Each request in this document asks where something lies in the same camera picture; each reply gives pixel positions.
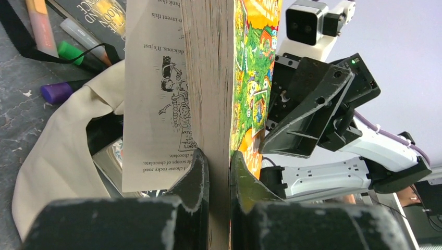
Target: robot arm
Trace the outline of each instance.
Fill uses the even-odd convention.
[[[412,149],[408,133],[399,136],[409,145],[373,129],[354,110],[380,94],[360,55],[324,63],[354,10],[350,1],[328,11],[324,3],[297,0],[286,12],[287,38],[275,60],[266,123],[270,132],[260,153],[309,158],[318,145],[360,156],[285,169],[288,199],[317,201],[368,189],[393,193],[431,173],[428,161]],[[265,168],[261,175],[266,176]],[[280,188],[281,180],[273,184]]]

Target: book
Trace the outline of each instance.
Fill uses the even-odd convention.
[[[180,1],[128,0],[122,190],[169,189],[192,137]]]
[[[158,197],[164,194],[167,190],[150,190],[150,191],[136,191],[123,192],[121,189],[122,183],[122,157],[123,157],[123,141],[118,139],[111,145],[105,147],[98,153],[92,156],[95,166],[100,171],[107,190],[111,197]]]
[[[259,179],[281,0],[182,2],[192,133],[209,161],[211,247],[229,245],[235,151]]]
[[[115,47],[125,58],[126,0],[46,0],[61,16],[69,18],[88,35]]]

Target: purple cap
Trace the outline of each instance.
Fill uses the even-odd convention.
[[[73,89],[67,82],[41,86],[40,91],[50,104],[64,103],[73,94]]]

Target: beige bag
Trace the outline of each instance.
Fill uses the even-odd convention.
[[[25,239],[35,217],[56,199],[109,197],[89,153],[86,125],[92,118],[123,113],[124,61],[75,92],[47,121],[17,176],[12,202]]]

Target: green marker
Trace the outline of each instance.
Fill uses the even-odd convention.
[[[58,55],[66,60],[75,59],[81,54],[83,54],[83,51],[67,43],[66,41],[62,41],[58,45],[57,50],[58,50]],[[98,58],[96,58],[90,53],[87,53],[86,55],[78,58],[73,63],[84,70],[96,74],[103,72],[107,68],[107,65],[105,65],[102,61],[100,61]]]

